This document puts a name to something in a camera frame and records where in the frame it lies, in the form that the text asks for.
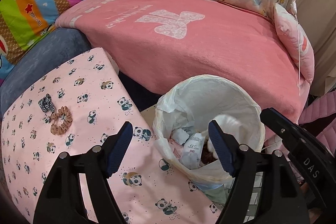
blue velvet cushion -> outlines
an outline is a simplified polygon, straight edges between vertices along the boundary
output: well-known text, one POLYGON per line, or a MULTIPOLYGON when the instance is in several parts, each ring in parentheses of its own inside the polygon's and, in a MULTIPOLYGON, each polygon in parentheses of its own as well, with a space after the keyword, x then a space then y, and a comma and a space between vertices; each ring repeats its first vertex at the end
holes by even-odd
POLYGON ((1 85, 1 113, 38 79, 90 49, 89 41, 79 30, 59 28, 48 34, 26 53, 1 85))

brown scrunchie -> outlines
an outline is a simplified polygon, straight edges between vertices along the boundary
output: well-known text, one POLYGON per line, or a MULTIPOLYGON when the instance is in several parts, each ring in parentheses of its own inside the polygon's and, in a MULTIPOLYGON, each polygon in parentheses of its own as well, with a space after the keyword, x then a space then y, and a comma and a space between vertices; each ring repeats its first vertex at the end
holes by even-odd
POLYGON ((71 112, 67 106, 63 106, 61 107, 61 109, 58 110, 58 112, 54 112, 53 114, 51 114, 50 118, 51 120, 53 120, 50 128, 50 132, 53 135, 63 135, 72 124, 71 112), (61 117, 63 119, 63 123, 60 126, 57 126, 55 122, 58 121, 58 119, 61 117))

metal screw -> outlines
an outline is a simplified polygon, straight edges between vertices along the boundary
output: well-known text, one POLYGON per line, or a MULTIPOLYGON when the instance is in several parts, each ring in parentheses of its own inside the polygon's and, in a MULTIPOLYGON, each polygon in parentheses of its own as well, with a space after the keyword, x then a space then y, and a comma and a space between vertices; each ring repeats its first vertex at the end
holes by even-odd
POLYGON ((275 150, 274 155, 277 156, 277 157, 281 157, 283 154, 280 150, 275 150))
POLYGON ((101 150, 100 145, 96 145, 96 146, 92 147, 92 151, 95 152, 95 153, 99 152, 100 150, 101 150))
POLYGON ((67 157, 67 155, 68 155, 68 153, 66 153, 66 152, 62 152, 61 154, 59 154, 59 158, 60 158, 60 159, 64 159, 64 158, 67 157))
POLYGON ((239 146, 239 149, 246 152, 247 150, 249 150, 249 147, 246 144, 241 144, 239 146))

white cord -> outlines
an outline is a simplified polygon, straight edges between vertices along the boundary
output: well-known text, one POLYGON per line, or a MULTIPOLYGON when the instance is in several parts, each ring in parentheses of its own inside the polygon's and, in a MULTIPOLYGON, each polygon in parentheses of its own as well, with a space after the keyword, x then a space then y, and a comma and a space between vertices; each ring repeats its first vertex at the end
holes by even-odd
POLYGON ((301 96, 301 86, 300 86, 300 75, 301 75, 301 71, 300 71, 300 39, 299 39, 299 22, 297 20, 297 7, 296 7, 296 0, 293 0, 291 3, 291 11, 292 14, 295 16, 296 19, 296 31, 297 31, 297 43, 298 43, 298 52, 299 52, 299 78, 298 78, 298 87, 299 87, 299 96, 301 96))

pink panda blanket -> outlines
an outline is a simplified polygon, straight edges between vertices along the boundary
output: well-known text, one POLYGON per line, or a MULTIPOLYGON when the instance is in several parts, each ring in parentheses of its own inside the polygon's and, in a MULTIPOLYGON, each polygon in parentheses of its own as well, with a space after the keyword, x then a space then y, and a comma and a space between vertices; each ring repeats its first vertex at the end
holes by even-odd
MULTIPOLYGON (((81 30, 120 70, 164 94, 191 76, 227 78, 297 122, 310 85, 264 17, 212 0, 83 0, 57 27, 81 30)), ((266 132, 270 138, 272 132, 266 132)))

